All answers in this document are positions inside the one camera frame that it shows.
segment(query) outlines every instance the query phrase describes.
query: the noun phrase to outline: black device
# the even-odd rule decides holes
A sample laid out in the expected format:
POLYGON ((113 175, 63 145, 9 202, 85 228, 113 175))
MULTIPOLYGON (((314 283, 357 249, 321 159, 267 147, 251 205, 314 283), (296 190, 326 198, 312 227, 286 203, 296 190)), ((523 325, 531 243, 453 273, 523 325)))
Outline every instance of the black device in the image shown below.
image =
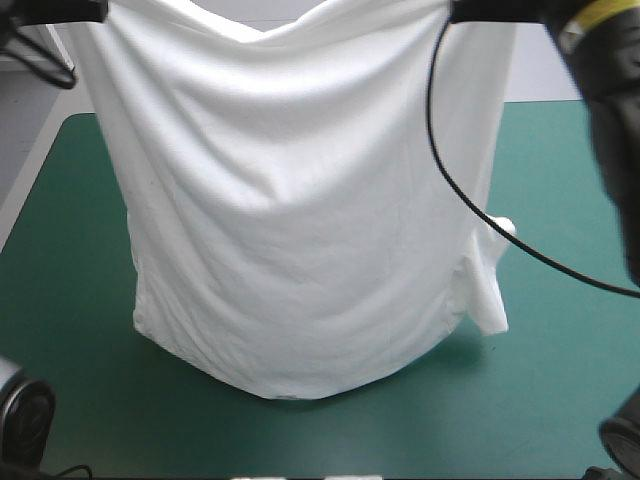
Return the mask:
MULTIPOLYGON (((546 26, 589 109, 629 276, 640 286, 640 0, 453 0, 451 22, 468 21, 546 26)), ((616 463, 640 478, 640 390, 603 422, 600 437, 616 463)))
POLYGON ((0 459, 37 469, 55 412, 49 385, 0 357, 0 459))
POLYGON ((77 82, 74 72, 19 28, 47 23, 103 22, 107 12, 107 0, 0 0, 0 54, 19 61, 57 87, 71 89, 77 82), (47 60, 49 68, 43 68, 7 47, 11 40, 47 60))

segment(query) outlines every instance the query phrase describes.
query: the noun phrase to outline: white t-shirt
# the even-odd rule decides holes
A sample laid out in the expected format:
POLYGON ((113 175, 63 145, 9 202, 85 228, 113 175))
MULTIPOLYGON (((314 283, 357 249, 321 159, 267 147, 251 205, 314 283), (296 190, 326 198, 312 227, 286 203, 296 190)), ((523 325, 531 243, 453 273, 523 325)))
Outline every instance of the white t-shirt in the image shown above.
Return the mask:
MULTIPOLYGON (((256 395, 319 398, 399 370, 467 311, 507 330, 505 244, 427 143, 446 5, 326 0, 259 32, 188 0, 115 0, 72 27, 129 211, 140 333, 256 395)), ((439 63, 439 147, 481 205, 512 41, 456 26, 439 63)))

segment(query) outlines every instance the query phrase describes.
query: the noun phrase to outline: yellow band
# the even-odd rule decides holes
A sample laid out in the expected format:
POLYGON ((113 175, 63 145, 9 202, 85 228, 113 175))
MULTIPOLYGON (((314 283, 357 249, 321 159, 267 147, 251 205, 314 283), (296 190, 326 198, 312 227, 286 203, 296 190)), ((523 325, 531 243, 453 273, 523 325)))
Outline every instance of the yellow band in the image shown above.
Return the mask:
POLYGON ((640 7, 640 0, 596 0, 583 8, 572 20, 587 33, 619 13, 640 7))

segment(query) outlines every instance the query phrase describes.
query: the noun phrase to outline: black wire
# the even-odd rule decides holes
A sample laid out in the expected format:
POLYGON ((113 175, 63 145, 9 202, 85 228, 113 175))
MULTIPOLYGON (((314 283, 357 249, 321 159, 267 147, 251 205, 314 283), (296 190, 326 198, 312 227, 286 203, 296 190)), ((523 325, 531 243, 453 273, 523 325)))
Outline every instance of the black wire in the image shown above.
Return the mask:
POLYGON ((64 64, 62 60, 53 55, 47 49, 38 45, 36 42, 31 40, 29 37, 19 32, 13 23, 9 25, 9 31, 11 32, 13 38, 24 46, 30 48, 35 51, 39 55, 41 55, 45 60, 49 61, 53 66, 58 69, 58 75, 54 75, 50 72, 43 70, 41 67, 36 65, 31 60, 23 57, 19 53, 16 53, 8 48, 1 48, 0 54, 4 54, 8 57, 11 57, 18 62, 22 63, 25 67, 27 67, 34 75, 39 77, 40 79, 48 82, 56 87, 64 88, 67 90, 72 89, 76 83, 77 79, 73 70, 71 70, 67 65, 64 64))
POLYGON ((76 465, 75 467, 67 468, 66 470, 55 475, 56 477, 65 477, 70 473, 78 472, 83 470, 87 474, 87 478, 89 480, 93 480, 93 472, 91 471, 91 467, 89 465, 76 465))
POLYGON ((462 189, 458 186, 458 184, 453 180, 447 169, 445 168, 442 159, 440 158, 440 153, 438 152, 438 147, 436 145, 435 134, 433 129, 433 84, 435 82, 435 72, 436 65, 438 62, 438 54, 442 48, 442 44, 444 41, 444 37, 451 26, 451 19, 447 19, 447 22, 442 27, 440 34, 438 35, 438 39, 436 41, 436 45, 433 49, 433 56, 431 59, 431 67, 429 69, 429 80, 427 82, 427 101, 426 101, 426 116, 427 116, 427 132, 429 134, 429 143, 431 147, 431 152, 433 153, 433 157, 438 165, 438 169, 442 176, 445 178, 447 183, 451 186, 451 188, 456 192, 458 197, 469 207, 478 217, 480 217, 485 223, 487 223, 491 228, 493 228, 496 232, 502 235, 504 238, 509 240, 515 246, 523 250, 525 253, 531 255, 532 257, 540 260, 542 263, 555 268, 556 270, 569 275, 570 277, 586 283, 587 285, 591 285, 592 287, 599 288, 601 290, 606 290, 608 292, 617 293, 620 295, 624 295, 627 297, 640 298, 640 291, 629 290, 622 287, 617 287, 615 285, 610 285, 605 282, 601 282, 599 280, 595 280, 587 275, 576 272, 571 268, 563 265, 556 260, 553 260, 546 255, 540 253, 534 248, 530 247, 523 241, 519 240, 515 236, 511 235, 509 232, 504 230, 500 225, 498 225, 491 217, 489 217, 486 213, 484 213, 473 201, 465 195, 462 189))

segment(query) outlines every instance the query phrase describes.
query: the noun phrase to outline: green table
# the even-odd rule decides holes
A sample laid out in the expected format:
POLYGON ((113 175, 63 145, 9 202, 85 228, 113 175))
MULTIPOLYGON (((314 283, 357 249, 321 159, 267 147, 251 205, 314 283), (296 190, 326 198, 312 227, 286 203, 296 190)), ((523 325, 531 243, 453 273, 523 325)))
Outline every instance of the green table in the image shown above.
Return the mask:
MULTIPOLYGON (((579 103, 509 104, 490 211, 626 286, 614 211, 579 103)), ((640 382, 640 303, 512 248, 511 322, 464 323, 383 381, 314 402, 224 385, 134 332, 125 208, 92 115, 62 127, 0 255, 0 352, 54 385, 43 468, 99 476, 579 477, 611 462, 596 428, 640 382)))

